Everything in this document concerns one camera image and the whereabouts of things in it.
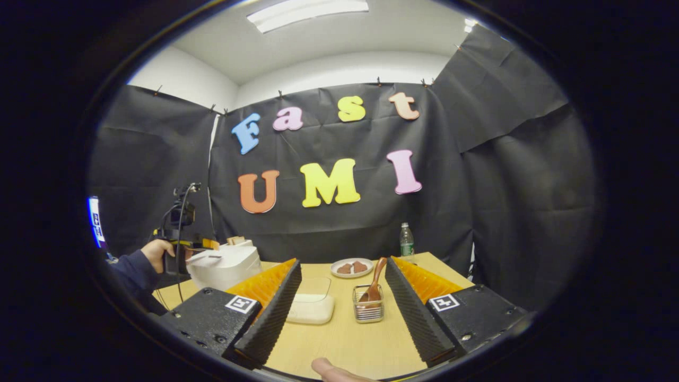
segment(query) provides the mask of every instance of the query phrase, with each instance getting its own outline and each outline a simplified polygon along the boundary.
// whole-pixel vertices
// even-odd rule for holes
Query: white wall
[[[223,113],[233,110],[238,85],[222,72],[196,57],[168,46],[146,63],[128,82],[130,85],[157,90]]]
[[[257,77],[238,89],[235,108],[283,94],[344,84],[407,82],[427,84],[450,57],[417,52],[358,52],[309,60]]]

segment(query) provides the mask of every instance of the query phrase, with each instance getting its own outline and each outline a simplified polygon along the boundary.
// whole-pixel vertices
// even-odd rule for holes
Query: ceiling light
[[[288,0],[247,18],[260,32],[266,33],[308,18],[348,12],[368,12],[368,3],[366,0]]]

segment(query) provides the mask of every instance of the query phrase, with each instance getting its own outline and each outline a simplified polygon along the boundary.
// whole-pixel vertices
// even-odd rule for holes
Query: wooden table
[[[462,288],[474,285],[428,252],[416,254],[414,262]],[[262,262],[262,269],[267,270],[276,264]],[[330,264],[302,264],[301,272],[303,279],[330,278],[328,293],[335,299],[333,317],[323,325],[286,322],[266,364],[268,368],[313,379],[319,379],[319,375],[311,369],[311,361],[318,357],[326,357],[338,367],[372,379],[406,375],[426,368],[408,333],[391,288],[384,279],[385,270],[380,275],[384,293],[384,319],[370,324],[355,321],[351,294],[354,286],[372,282],[372,272],[355,279],[340,279],[330,273]],[[189,280],[181,283],[181,291],[186,299],[196,293],[198,288]],[[162,288],[160,293],[170,309],[179,304],[176,285]]]

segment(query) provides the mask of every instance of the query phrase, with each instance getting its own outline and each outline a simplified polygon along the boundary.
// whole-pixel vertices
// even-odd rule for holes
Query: water bottle
[[[401,223],[401,258],[407,261],[412,261],[415,255],[415,238],[413,233],[408,228],[408,223]]]

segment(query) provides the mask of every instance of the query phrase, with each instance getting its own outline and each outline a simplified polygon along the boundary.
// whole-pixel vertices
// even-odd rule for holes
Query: metal mesh basket
[[[354,316],[356,322],[366,324],[378,322],[384,319],[384,294],[382,286],[378,284],[380,299],[378,301],[359,302],[361,296],[368,290],[370,284],[357,285],[354,287],[352,299],[354,301]]]

